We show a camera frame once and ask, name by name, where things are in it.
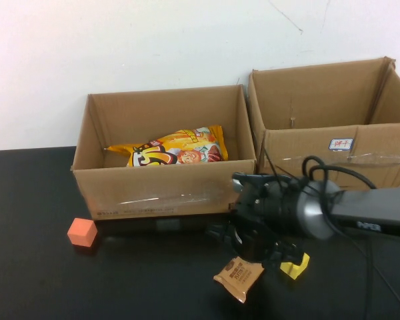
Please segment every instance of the cardboard box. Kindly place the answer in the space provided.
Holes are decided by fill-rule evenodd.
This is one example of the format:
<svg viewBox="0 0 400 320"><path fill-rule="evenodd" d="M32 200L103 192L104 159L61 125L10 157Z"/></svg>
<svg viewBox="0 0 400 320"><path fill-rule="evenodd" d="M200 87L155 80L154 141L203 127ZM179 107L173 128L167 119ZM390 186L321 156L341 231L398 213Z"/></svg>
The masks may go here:
<svg viewBox="0 0 400 320"><path fill-rule="evenodd" d="M400 78L394 60L253 71L249 102L259 171L271 172L266 148L277 166L296 176L303 158L316 155L364 174L378 187L400 186ZM344 189L365 188L343 173L330 178Z"/></svg>
<svg viewBox="0 0 400 320"><path fill-rule="evenodd" d="M126 167L104 148L180 129L221 125L229 161ZM92 218L228 212L233 172L253 173L255 150L240 85L89 95L73 173Z"/></svg>

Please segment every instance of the orange foam block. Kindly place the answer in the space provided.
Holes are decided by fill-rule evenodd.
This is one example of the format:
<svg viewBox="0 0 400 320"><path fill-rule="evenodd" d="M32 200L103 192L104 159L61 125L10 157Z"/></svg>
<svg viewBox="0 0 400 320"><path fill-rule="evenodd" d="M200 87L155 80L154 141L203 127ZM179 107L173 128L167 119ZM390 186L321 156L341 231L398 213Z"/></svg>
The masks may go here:
<svg viewBox="0 0 400 320"><path fill-rule="evenodd" d="M67 235L72 244L90 247L97 233L98 230L92 220L75 218Z"/></svg>

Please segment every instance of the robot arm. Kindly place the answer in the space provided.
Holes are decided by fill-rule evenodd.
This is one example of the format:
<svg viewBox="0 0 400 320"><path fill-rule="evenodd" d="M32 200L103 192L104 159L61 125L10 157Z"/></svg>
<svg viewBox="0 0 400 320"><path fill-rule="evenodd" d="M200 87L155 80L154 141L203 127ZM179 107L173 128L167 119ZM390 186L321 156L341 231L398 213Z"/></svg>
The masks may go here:
<svg viewBox="0 0 400 320"><path fill-rule="evenodd" d="M228 225L214 225L208 234L226 243L251 262L299 264L301 248L286 237L326 240L335 234L321 210L319 192L323 182L279 175L233 174L239 192ZM400 188L341 191L328 181L328 208L333 220L346 233L366 233L400 239Z"/></svg>

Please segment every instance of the wall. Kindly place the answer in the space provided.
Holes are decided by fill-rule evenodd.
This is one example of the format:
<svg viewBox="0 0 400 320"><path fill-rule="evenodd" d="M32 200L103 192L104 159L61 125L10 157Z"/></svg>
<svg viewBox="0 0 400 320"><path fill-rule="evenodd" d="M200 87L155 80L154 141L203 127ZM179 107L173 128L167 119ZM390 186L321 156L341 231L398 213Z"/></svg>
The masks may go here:
<svg viewBox="0 0 400 320"><path fill-rule="evenodd" d="M88 93L384 55L400 0L0 0L0 149L75 145Z"/></svg>

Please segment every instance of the yellow snack bag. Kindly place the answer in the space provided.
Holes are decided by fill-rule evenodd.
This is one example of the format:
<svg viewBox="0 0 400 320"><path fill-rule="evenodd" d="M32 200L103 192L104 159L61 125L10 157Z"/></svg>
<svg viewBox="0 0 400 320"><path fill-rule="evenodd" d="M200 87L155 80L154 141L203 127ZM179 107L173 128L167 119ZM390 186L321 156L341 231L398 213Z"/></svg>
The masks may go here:
<svg viewBox="0 0 400 320"><path fill-rule="evenodd" d="M220 125L179 130L144 145L112 145L107 150L129 157L128 167L228 160Z"/></svg>

